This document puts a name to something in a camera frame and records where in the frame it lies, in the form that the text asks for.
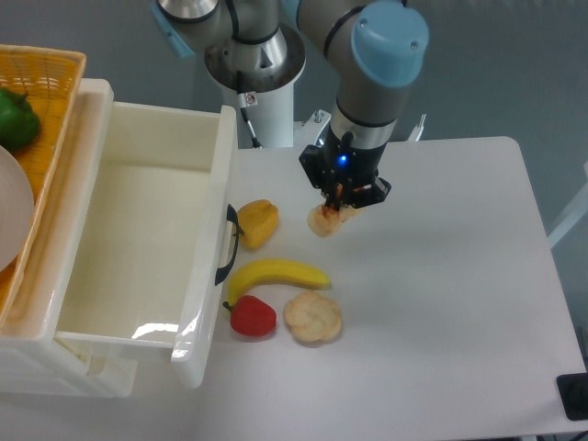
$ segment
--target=storage box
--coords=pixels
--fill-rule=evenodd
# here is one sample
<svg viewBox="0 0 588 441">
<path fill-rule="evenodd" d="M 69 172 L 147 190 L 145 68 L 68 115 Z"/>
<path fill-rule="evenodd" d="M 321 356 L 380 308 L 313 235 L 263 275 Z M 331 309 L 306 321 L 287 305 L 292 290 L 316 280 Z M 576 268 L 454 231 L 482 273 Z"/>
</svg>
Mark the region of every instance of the storage box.
<svg viewBox="0 0 588 441">
<path fill-rule="evenodd" d="M 136 360 L 171 361 L 196 387 L 231 238 L 234 110 L 113 104 L 84 80 L 74 114 L 0 339 L 0 390 L 125 395 Z"/>
</svg>

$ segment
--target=green stem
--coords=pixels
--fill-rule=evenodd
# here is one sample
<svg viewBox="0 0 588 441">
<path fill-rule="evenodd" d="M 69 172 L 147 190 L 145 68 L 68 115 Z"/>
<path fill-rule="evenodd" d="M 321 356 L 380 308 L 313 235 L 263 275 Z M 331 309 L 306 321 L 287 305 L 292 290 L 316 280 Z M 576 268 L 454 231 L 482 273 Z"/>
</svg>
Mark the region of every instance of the green stem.
<svg viewBox="0 0 588 441">
<path fill-rule="evenodd" d="M 21 96 L 18 98 L 18 101 L 17 101 L 17 106 L 19 106 L 19 107 L 20 107 L 20 105 L 21 105 L 22 103 L 24 103 L 24 102 L 25 102 L 25 100 L 27 99 L 27 96 L 28 96 L 28 92 L 25 92 L 23 95 L 21 95 Z"/>
</svg>

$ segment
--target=black cable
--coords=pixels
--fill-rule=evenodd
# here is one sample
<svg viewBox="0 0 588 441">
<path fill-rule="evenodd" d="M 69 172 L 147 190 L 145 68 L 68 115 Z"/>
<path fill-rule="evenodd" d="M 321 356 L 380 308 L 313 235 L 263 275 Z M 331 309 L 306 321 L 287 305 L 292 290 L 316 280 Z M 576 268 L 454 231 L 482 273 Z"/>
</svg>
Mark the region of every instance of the black cable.
<svg viewBox="0 0 588 441">
<path fill-rule="evenodd" d="M 237 71 L 237 95 L 240 95 L 243 93 L 244 93 L 243 72 Z M 257 136 L 255 136 L 254 126 L 251 124 L 251 120 L 249 119 L 249 115 L 247 114 L 246 107 L 241 107 L 241 116 L 243 117 L 243 122 L 245 123 L 245 125 L 247 126 L 247 128 L 249 129 L 249 132 L 251 134 L 251 143 L 252 143 L 254 149 L 258 149 L 260 147 L 263 147 L 261 142 L 257 139 Z"/>
<path fill-rule="evenodd" d="M 587 435 L 588 435 L 588 430 L 585 432 L 579 433 L 574 438 L 572 438 L 570 441 L 580 441 L 581 439 L 584 439 Z"/>
</svg>

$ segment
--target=metal bracket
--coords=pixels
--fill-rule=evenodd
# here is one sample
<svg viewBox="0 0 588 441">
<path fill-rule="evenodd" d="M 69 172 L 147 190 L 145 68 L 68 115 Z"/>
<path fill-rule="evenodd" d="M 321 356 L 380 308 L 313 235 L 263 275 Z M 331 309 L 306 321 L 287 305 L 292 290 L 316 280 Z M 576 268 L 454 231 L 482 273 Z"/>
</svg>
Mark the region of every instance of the metal bracket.
<svg viewBox="0 0 588 441">
<path fill-rule="evenodd" d="M 239 94 L 239 107 L 247 108 L 257 106 L 257 93 L 256 92 L 244 92 Z"/>
<path fill-rule="evenodd" d="M 323 142 L 321 135 L 326 129 L 330 120 L 330 113 L 321 109 L 315 110 L 308 121 L 294 126 L 294 145 L 321 146 Z"/>
</svg>

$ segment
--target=black handle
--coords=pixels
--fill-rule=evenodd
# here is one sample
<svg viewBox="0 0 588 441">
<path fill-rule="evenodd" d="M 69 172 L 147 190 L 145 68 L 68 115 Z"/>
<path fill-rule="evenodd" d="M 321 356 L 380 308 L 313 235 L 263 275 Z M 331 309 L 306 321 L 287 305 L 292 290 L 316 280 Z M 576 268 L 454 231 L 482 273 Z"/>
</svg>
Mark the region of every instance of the black handle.
<svg viewBox="0 0 588 441">
<path fill-rule="evenodd" d="M 217 269 L 217 275 L 214 277 L 215 286 L 224 282 L 224 280 L 229 276 L 229 273 L 232 270 L 232 266 L 235 263 L 237 248 L 239 247 L 239 235 L 243 232 L 243 230 L 241 230 L 241 227 L 239 226 L 239 218 L 237 217 L 237 211 L 235 211 L 231 204 L 229 204 L 229 207 L 227 208 L 227 221 L 235 224 L 235 230 L 237 231 L 237 233 L 235 234 L 235 246 L 232 248 L 232 256 L 229 263 L 226 266 Z"/>
</svg>

